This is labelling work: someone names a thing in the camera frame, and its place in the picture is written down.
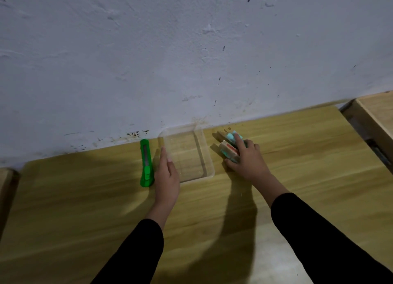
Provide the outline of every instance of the person's left hand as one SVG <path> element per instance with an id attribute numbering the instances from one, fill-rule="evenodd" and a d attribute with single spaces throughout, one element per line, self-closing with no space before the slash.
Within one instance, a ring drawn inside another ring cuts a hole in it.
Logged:
<path id="1" fill-rule="evenodd" d="M 156 201 L 158 206 L 172 209 L 180 191 L 180 178 L 172 160 L 167 156 L 165 147 L 161 148 L 160 163 L 154 174 Z"/>

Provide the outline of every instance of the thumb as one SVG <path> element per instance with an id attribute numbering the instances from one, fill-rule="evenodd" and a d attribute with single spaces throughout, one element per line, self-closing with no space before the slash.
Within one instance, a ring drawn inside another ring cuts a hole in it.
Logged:
<path id="1" fill-rule="evenodd" d="M 230 159 L 225 159 L 225 164 L 233 171 L 237 172 L 238 164 L 232 162 Z"/>
<path id="2" fill-rule="evenodd" d="M 168 165 L 168 170 L 169 170 L 170 175 L 179 178 L 179 173 L 177 172 L 176 167 L 174 166 L 174 163 L 172 161 L 168 161 L 167 165 Z"/>

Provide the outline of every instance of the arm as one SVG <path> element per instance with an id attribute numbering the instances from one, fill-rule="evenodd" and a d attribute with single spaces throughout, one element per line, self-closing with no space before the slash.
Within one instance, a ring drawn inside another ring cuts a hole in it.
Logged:
<path id="1" fill-rule="evenodd" d="M 393 274 L 389 269 L 290 193 L 271 174 L 258 144 L 246 140 L 246 147 L 238 135 L 235 138 L 241 162 L 235 164 L 226 160 L 227 165 L 251 181 L 262 194 L 271 208 L 274 225 L 288 241 L 314 283 L 333 283 L 343 279 L 393 283 Z"/>
<path id="2" fill-rule="evenodd" d="M 155 173 L 156 199 L 146 218 L 138 223 L 92 283 L 150 283 L 164 249 L 162 230 L 180 190 L 179 175 L 161 149 Z"/>

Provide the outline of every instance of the finger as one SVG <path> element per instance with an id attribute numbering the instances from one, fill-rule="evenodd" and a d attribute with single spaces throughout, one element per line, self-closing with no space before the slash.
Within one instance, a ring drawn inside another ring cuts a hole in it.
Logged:
<path id="1" fill-rule="evenodd" d="M 171 177 L 175 177 L 176 179 L 179 179 L 179 173 L 177 172 L 174 163 L 172 161 L 168 161 L 167 166 Z"/>
<path id="2" fill-rule="evenodd" d="M 233 137 L 235 138 L 235 142 L 236 142 L 237 149 L 239 150 L 239 152 L 240 152 L 240 154 L 241 154 L 241 153 L 242 153 L 242 150 L 245 150 L 245 149 L 246 149 L 246 146 L 244 145 L 244 142 L 243 142 L 243 140 L 240 138 L 240 136 L 239 136 L 238 133 L 235 133 L 235 134 L 233 135 Z"/>
<path id="3" fill-rule="evenodd" d="M 161 147 L 161 154 L 160 154 L 160 164 L 158 165 L 158 169 L 168 169 L 167 166 L 167 151 L 165 147 Z"/>
<path id="4" fill-rule="evenodd" d="M 230 159 L 225 159 L 225 164 L 233 171 L 237 172 L 238 164 L 232 162 Z"/>
<path id="5" fill-rule="evenodd" d="M 252 140 L 246 139 L 245 142 L 247 143 L 247 148 L 255 149 L 255 145 Z"/>

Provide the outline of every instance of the black sleeve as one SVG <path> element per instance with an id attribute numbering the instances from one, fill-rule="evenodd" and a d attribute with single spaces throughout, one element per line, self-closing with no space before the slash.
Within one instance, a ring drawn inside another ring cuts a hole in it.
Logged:
<path id="1" fill-rule="evenodd" d="M 274 225 L 314 284 L 393 283 L 393 273 L 293 193 L 272 204 Z"/>
<path id="2" fill-rule="evenodd" d="M 150 283 L 163 249 L 160 226 L 153 220 L 144 219 L 91 283 Z"/>

